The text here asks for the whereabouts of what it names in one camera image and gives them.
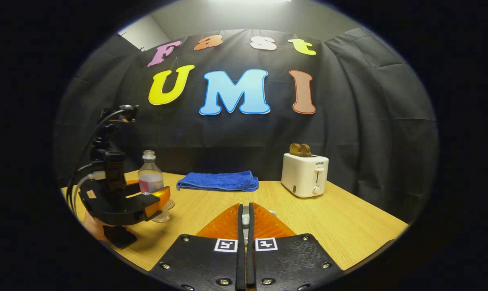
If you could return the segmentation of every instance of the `letter m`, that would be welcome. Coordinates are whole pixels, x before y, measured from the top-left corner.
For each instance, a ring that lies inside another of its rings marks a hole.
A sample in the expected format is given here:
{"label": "letter m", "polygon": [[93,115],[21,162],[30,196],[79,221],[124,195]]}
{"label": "letter m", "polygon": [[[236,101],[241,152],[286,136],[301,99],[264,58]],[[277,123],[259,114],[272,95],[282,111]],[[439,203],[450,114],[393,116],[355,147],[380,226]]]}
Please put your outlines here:
{"label": "letter m", "polygon": [[229,78],[224,71],[214,71],[205,74],[208,80],[206,90],[205,105],[201,107],[199,113],[202,115],[216,115],[222,111],[222,107],[217,104],[218,96],[231,113],[237,107],[240,97],[244,95],[244,103],[239,110],[244,114],[266,114],[271,111],[271,107],[266,103],[264,94],[264,79],[267,71],[247,70],[242,74],[237,84]]}

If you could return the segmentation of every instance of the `wooden table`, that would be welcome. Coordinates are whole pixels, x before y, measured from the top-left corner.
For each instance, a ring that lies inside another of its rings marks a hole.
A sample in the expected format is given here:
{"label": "wooden table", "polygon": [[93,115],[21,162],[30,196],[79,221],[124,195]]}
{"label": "wooden table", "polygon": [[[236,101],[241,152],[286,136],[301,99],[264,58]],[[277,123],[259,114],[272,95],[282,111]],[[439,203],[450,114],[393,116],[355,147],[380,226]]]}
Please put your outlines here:
{"label": "wooden table", "polygon": [[[341,269],[348,269],[396,238],[407,224],[366,201],[327,182],[325,193],[299,198],[280,181],[260,181],[255,192],[214,192],[181,189],[175,185],[184,175],[163,173],[170,186],[175,207],[165,223],[143,221],[129,226],[138,240],[123,250],[122,256],[150,270],[180,234],[197,234],[218,214],[236,203],[258,203],[273,210],[296,234],[312,234]],[[125,174],[126,180],[138,180],[137,171]],[[77,213],[82,221],[85,208],[77,199]]]}

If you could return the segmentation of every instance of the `black curtain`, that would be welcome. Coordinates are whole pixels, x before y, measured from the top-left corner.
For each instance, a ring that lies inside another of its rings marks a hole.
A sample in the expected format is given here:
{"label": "black curtain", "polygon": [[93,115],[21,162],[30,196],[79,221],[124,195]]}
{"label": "black curtain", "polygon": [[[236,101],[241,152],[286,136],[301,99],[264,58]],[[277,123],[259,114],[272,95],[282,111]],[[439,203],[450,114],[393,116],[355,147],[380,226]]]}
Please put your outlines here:
{"label": "black curtain", "polygon": [[[194,51],[200,39],[215,34],[222,35],[223,44]],[[253,36],[273,38],[277,50],[252,48]],[[296,38],[310,42],[317,54],[294,50],[287,40]],[[415,217],[434,177],[436,120],[422,83],[384,41],[364,28],[325,42],[263,30],[217,31],[180,40],[171,55],[151,67],[147,64],[155,49],[139,53],[117,36],[84,63],[56,121],[55,164],[62,185],[101,109],[138,104],[137,122],[120,124],[112,140],[127,154],[126,171],[141,166],[142,151],[154,150],[158,166],[166,172],[251,170],[260,180],[279,180],[289,145],[307,143],[313,154],[329,158],[330,182],[403,221]],[[152,77],[172,70],[163,88],[168,92],[175,84],[175,70],[184,65],[195,68],[181,96],[166,105],[151,105]],[[228,113],[224,107],[216,116],[199,114],[207,89],[204,74],[223,70],[236,83],[249,69],[268,72],[268,114],[243,114],[238,109]],[[296,88],[290,70],[312,76],[316,113],[292,110]]]}

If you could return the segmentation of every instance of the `folded blue towel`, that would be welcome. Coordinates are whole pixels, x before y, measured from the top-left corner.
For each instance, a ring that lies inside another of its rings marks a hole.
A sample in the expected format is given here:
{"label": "folded blue towel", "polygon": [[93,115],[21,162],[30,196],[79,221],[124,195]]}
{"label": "folded blue towel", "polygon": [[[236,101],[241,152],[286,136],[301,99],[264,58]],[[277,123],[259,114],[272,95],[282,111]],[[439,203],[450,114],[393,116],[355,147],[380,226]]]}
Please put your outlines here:
{"label": "folded blue towel", "polygon": [[252,192],[258,189],[258,178],[253,177],[251,171],[223,174],[189,173],[177,182],[176,187],[177,190],[185,188]]}

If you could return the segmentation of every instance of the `toaster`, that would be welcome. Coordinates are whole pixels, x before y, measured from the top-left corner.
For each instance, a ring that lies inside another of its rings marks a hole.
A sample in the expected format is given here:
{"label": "toaster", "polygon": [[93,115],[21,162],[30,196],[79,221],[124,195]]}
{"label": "toaster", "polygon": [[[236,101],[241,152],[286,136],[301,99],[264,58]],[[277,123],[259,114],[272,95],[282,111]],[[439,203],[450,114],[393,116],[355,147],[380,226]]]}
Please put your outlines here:
{"label": "toaster", "polygon": [[281,184],[297,197],[323,195],[327,184],[327,172],[327,157],[299,157],[287,153],[283,155]]}

